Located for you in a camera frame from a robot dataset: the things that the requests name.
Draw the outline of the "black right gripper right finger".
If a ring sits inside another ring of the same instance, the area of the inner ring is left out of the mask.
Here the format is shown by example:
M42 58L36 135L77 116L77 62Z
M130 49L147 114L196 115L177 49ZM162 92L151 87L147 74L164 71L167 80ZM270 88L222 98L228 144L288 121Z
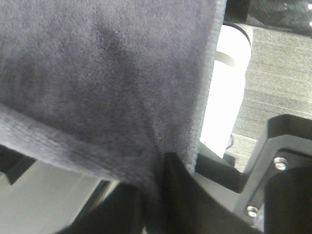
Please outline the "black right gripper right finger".
M213 199L175 153L164 159L162 200L166 234L257 234Z

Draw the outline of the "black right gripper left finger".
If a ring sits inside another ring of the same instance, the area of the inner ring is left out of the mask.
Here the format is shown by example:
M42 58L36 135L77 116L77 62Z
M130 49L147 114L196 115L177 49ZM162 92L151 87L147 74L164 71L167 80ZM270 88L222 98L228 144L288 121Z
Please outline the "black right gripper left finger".
M144 227L142 193L136 187L119 184L88 214L59 234L140 234Z

